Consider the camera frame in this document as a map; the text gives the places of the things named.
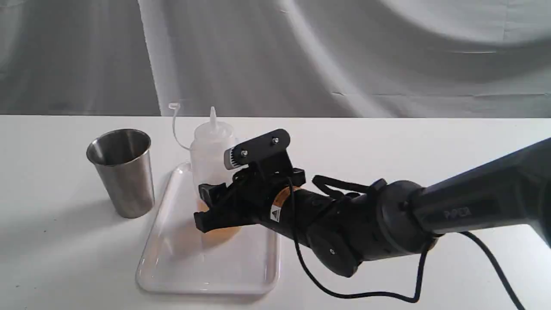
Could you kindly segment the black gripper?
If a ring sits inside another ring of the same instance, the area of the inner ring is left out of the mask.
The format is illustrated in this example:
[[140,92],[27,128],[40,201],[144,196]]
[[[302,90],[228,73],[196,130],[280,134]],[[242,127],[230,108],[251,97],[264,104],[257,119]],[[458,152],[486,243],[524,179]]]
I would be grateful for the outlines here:
[[307,228],[303,169],[261,179],[257,169],[238,171],[230,185],[201,184],[195,227],[202,233],[259,224],[266,228]]

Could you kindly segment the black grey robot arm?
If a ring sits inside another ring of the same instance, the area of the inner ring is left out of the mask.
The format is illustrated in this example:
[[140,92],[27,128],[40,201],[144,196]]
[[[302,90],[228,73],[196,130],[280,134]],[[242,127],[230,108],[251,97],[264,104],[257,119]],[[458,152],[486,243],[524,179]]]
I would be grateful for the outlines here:
[[549,139],[426,188],[316,175],[321,194],[303,188],[305,171],[292,166],[286,145],[267,143],[260,136],[226,151],[253,151],[230,160],[245,166],[231,185],[199,185],[208,207],[194,213],[199,231],[259,224],[311,249],[343,277],[364,261],[423,253],[447,233],[528,224],[550,244]]

